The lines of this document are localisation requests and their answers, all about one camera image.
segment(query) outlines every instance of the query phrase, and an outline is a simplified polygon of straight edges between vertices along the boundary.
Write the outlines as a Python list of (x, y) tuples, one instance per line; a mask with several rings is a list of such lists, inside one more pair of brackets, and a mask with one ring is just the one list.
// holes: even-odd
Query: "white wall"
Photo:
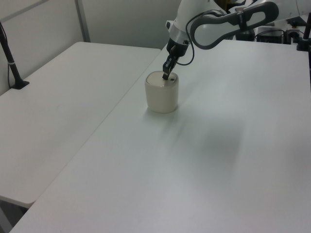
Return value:
[(162, 49), (181, 0), (82, 0), (91, 42)]
[[(3, 27), (22, 79), (83, 41), (74, 0), (49, 0), (4, 22)], [(0, 95), (7, 90), (7, 61), (0, 46)]]

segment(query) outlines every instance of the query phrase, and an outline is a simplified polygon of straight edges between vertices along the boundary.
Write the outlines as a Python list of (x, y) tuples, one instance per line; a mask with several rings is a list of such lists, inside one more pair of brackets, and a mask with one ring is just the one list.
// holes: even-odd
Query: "table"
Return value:
[(163, 115), (147, 109), (144, 80), (166, 57), (12, 233), (310, 232), (308, 54), (242, 41), (196, 49), (174, 70), (178, 109)]
[(77, 43), (0, 97), (0, 200), (29, 208), (160, 50)]

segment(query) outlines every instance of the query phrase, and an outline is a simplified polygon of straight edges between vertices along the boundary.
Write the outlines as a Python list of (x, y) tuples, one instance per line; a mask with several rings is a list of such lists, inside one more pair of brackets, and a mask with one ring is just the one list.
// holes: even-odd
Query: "black stand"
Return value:
[(304, 36), (303, 36), (303, 38), (299, 39), (299, 42), (297, 45), (298, 51), (310, 52), (310, 45), (311, 45), (311, 40), (309, 39), (310, 31), (311, 31), (311, 13), (309, 14), (309, 17), (308, 17)]
[(12, 71), (14, 78), (15, 78), (15, 85), (13, 85), (12, 88), (20, 90), (23, 87), (27, 86), (29, 84), (29, 82), (23, 81), (23, 79), (21, 79), (21, 77), (19, 75), (15, 61), (13, 59), (12, 53), (11, 53), (9, 45), (8, 45), (7, 38), (4, 34), (4, 30), (3, 30), (1, 22), (0, 22), (0, 43), (2, 45), (4, 54), (6, 56), (6, 59), (8, 60), (8, 64), (9, 64), (11, 71)]

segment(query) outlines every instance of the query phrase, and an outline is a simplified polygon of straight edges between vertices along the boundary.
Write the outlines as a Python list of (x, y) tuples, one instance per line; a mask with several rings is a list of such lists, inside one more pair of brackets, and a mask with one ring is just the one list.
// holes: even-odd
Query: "cup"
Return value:
[(148, 107), (156, 113), (170, 113), (178, 102), (178, 75), (171, 73), (165, 80), (163, 74), (163, 71), (152, 72), (145, 81)]

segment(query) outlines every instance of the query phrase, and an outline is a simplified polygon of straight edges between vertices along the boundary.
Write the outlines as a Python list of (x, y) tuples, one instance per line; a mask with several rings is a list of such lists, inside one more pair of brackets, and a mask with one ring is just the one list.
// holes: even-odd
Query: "black cable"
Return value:
[(8, 64), (8, 84), (9, 84), (9, 88), (11, 89), (10, 86), (10, 65)]
[(282, 36), (284, 35), (284, 33), (285, 33), (285, 31), (284, 31), (284, 30), (281, 30), (281, 29), (266, 30), (266, 31), (264, 31), (264, 32), (260, 32), (260, 33), (258, 33), (257, 35), (255, 35), (255, 39), (257, 39), (257, 36), (259, 36), (259, 35), (264, 35), (264, 34), (271, 33), (271, 32), (283, 32), (283, 34), (280, 35), (279, 37), (282, 37)]
[(4, 34), (4, 37), (5, 37), (6, 42), (8, 42), (8, 37), (6, 36), (5, 30), (4, 30), (4, 28), (3, 28), (2, 24), (1, 24), (1, 22), (0, 22), (0, 27), (1, 27), (1, 30), (3, 31), (3, 34)]
[(188, 25), (189, 25), (193, 20), (195, 20), (196, 18), (198, 18), (198, 17), (200, 17), (200, 16), (203, 16), (203, 15), (215, 15), (215, 16), (217, 16), (217, 17), (222, 16), (221, 14), (218, 14), (218, 13), (214, 12), (213, 10), (210, 10), (210, 11), (202, 12), (202, 13), (196, 15), (195, 17), (193, 17), (192, 19), (189, 20), (189, 22), (186, 24), (186, 34), (187, 34), (187, 37), (188, 37), (188, 39), (189, 39), (189, 41), (190, 41), (191, 48), (192, 48), (192, 59), (191, 59), (190, 62), (188, 62), (188, 63), (186, 63), (186, 64), (181, 64), (181, 63), (179, 63), (179, 62), (176, 62), (176, 63), (177, 63), (178, 65), (180, 65), (180, 66), (188, 66), (188, 65), (190, 65), (190, 64), (193, 62), (193, 60), (194, 60), (194, 46), (193, 46), (193, 42), (192, 42), (192, 40), (191, 40), (191, 38), (190, 38), (190, 34), (189, 34), (189, 32), (188, 32)]
[(176, 63), (177, 63), (178, 65), (180, 65), (180, 66), (188, 66), (188, 65), (190, 65), (190, 64), (193, 62), (193, 60), (194, 60), (194, 46), (193, 46), (193, 42), (192, 42), (192, 40), (191, 40), (191, 38), (190, 38), (190, 35), (189, 35), (189, 32), (188, 32), (188, 25), (189, 25), (193, 20), (195, 20), (196, 18), (202, 16), (203, 14), (204, 14), (204, 12), (202, 12), (202, 13), (196, 15), (195, 17), (193, 17), (192, 19), (190, 19), (189, 22), (186, 24), (186, 34), (187, 34), (187, 37), (188, 37), (188, 39), (189, 39), (189, 41), (190, 41), (191, 48), (192, 48), (192, 59), (191, 59), (190, 62), (188, 62), (188, 63), (186, 63), (186, 64), (181, 64), (181, 63), (179, 63), (179, 62), (176, 62)]

